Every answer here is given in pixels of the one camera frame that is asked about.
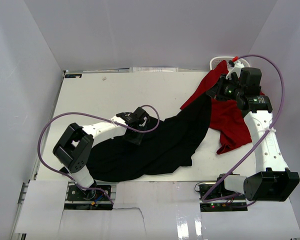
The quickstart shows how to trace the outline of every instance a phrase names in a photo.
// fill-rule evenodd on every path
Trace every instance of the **white table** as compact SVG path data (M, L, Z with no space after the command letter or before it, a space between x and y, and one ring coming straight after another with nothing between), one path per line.
M175 116L180 106L192 95L206 72L134 72L84 73L82 78L63 81L54 116L66 112L84 112L103 118L134 111L150 104L160 118ZM148 113L155 117L151 109ZM62 164L52 154L53 147L71 123L90 125L95 119L84 116L66 116L51 125L43 159L60 169ZM220 133L209 129L201 145L192 156L191 167L179 167L172 174L142 176L134 181L215 181L226 173L252 147L217 155ZM235 173L250 176L255 173L255 156L251 155ZM41 165L37 180L64 180L65 177ZM202 212L202 232L211 239L286 239L300 237L300 230L289 200L285 203L260 202L246 212Z
M84 73L82 78L65 78L57 101L54 116L66 112L84 112L103 118L117 113L134 111L150 104L160 119L175 116L180 106L192 95L206 72L122 72ZM149 108L147 112L155 117ZM43 159L55 169L62 164L52 154L53 147L71 123L90 125L97 122L84 116L65 116L51 125ZM239 149L217 155L220 147L220 132L209 129L201 145L192 156L191 167L179 167L172 174L144 175L135 181L215 181L219 174L226 173L252 147L247 144ZM255 156L252 154L235 171L250 176L255 173ZM65 179L64 176L40 166L38 180Z

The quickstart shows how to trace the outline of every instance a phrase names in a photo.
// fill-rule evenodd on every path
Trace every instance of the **white wall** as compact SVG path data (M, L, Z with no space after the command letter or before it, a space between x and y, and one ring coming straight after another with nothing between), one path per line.
M207 70L247 54L276 1L25 0L63 70Z
M10 237L62 71L23 0L0 0L0 240Z
M300 1L279 0L258 38L251 54L262 54L278 64L285 80L285 105L277 122L277 137L284 159L300 175ZM270 65L250 59L261 68L262 89L278 110L280 82ZM290 198L300 227L300 184Z

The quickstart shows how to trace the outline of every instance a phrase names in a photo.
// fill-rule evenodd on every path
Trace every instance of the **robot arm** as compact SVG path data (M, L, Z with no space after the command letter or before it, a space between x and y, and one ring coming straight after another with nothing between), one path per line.
M79 126L70 124L53 148L53 154L65 166L73 179L84 188L95 188L95 180L86 166L91 149L114 137L123 136L126 141L140 145L144 133L138 133L124 126L144 131L149 122L149 114L138 107L133 113L122 112L112 117L110 122L99 122L93 125ZM84 190L86 199L92 199L95 191Z
M224 188L244 194L249 201L285 201L298 185L297 172L291 172L285 162L275 134L270 129L273 114L270 100L260 95L261 71L243 67L240 81L237 71L222 75L207 95L219 101L236 100L255 145L268 130L269 133L254 151L256 174L245 177L231 174L224 179Z

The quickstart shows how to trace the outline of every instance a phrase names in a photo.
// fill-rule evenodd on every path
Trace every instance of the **garment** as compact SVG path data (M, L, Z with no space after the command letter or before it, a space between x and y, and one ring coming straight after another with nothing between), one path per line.
M141 145L122 136L101 142L91 150L86 164L100 181L121 182L142 175L173 173L192 165L191 156L206 136L211 119L211 98L201 94L178 115L160 121L158 128L143 136ZM151 117L147 128L157 124Z
M212 88L221 74L227 74L227 62L221 61L215 69L202 79L194 94L182 105L180 109L192 103L198 96ZM212 99L210 128L220 131L221 147L217 154L223 154L237 149L242 145L251 143L249 130L244 122L241 111L234 100L217 101Z

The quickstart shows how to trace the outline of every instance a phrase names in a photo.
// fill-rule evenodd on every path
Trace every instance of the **purple cable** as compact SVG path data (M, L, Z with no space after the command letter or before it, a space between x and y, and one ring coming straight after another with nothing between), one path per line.
M41 142L42 142L42 138L43 138L43 136L44 136L44 134L45 134L47 128L50 126L50 124L51 124L52 122L54 122L55 120L57 120L58 118L61 118L61 117L67 116L67 115L81 115L81 116L86 116L86 117L90 117L90 118L93 118L93 119L99 119L99 120L102 120L102 121L108 122L108 123L114 123L114 124L119 125L119 126L121 126L121 127L130 129L130 130L133 130L133 131L135 131L135 132L137 132L137 133L145 134L145 133L152 132L153 130L155 130L155 129L159 126L160 118L159 118L159 113L158 113L158 111L157 111L153 106L151 106L151 105L142 105L141 108L143 108L143 107L150 107L150 108L152 108L152 109L155 111L155 114L156 114L156 116L157 116L157 118L158 118L158 121L157 121L155 127L152 128L152 129L150 129L150 130L145 130L145 131L140 131L140 130L134 129L134 128L130 127L130 126L124 125L124 124L122 124L122 123L119 123L119 122L116 122L116 121L112 122L112 121L109 120L109 119L106 119L106 118L103 118L103 117L99 117L99 116L95 116L95 115L91 115L91 114L87 114L87 113L83 113L83 112L75 112L75 111L73 111L73 112L62 113L62 114L60 114L60 115L58 115L58 116L55 116L54 118L52 118L52 119L51 119L51 120L43 127L43 129L42 129L42 131L41 131L41 133L40 133L40 136L39 136L39 140L38 140L38 144L37 144L37 154L38 154L38 157L39 157L40 162L41 162L46 168L48 168L49 170L51 170L51 171L53 171L53 172L55 172L55 173L64 175L64 176L70 178L72 181L74 181L74 179L73 179L72 176L70 176L70 175L68 175L68 174L66 174L66 173L64 173L64 172L62 172L62 171L59 171L59 170L56 170L56 169L50 167L48 164L45 163L45 161L44 161L43 158L42 158L41 150L40 150L40 148L41 148ZM109 197L109 195L108 195L102 188L99 188L99 187L83 187L83 186L80 186L80 185L77 184L77 183L76 183L76 186L79 187L79 188L81 188L81 189L83 189L83 190L98 190L98 191L101 191L101 192L103 192L104 195L109 199L109 201L111 202L111 204L112 204L112 205L114 204L114 202L111 200L111 198Z
M222 196L222 197L207 199L207 200L204 200L202 202L205 204L205 203L210 203L210 202L217 201L217 200L224 200L224 199L230 199L230 198L238 197L240 195L241 195L241 193L235 193L235 194L231 194L231 195L228 195L228 196Z
M270 59L268 59L267 57L265 56L262 56L262 55L256 55L256 54L248 54L248 55L243 55L243 56L240 56L238 59L243 59L243 58L247 58L247 57L257 57L257 58L261 58L261 59L264 59L266 61L268 61L272 66L274 66L275 70L278 72L279 74L279 78L280 78L280 82L281 82L281 101L280 101L280 106L279 106L279 110L276 114L276 116L273 118L272 120L272 123L270 124L269 128L271 129L277 122L277 120L279 119L280 115L281 115L281 112L282 112L282 108L283 108L283 105L284 105L284 101L285 101L285 83L284 83L284 78L281 74L281 71L280 69L278 68L278 66L273 62L271 61ZM240 161L238 161L223 177L221 177L202 197L201 201L204 202L206 197L220 184L222 183L226 177L228 177L231 173L233 173L233 171L239 167L240 164L242 164L248 157L250 154L253 153L254 150L256 150L256 148L260 145L260 143L266 138L266 136L268 135L269 133L269 130L266 130L264 132L264 135L255 143L255 145L250 149L250 151L247 152L246 155L243 156L243 158L241 158Z
M251 206L252 204L255 204L256 201L250 202L249 204L243 205L243 206L231 206L234 209L243 209L243 208L247 208L249 206Z

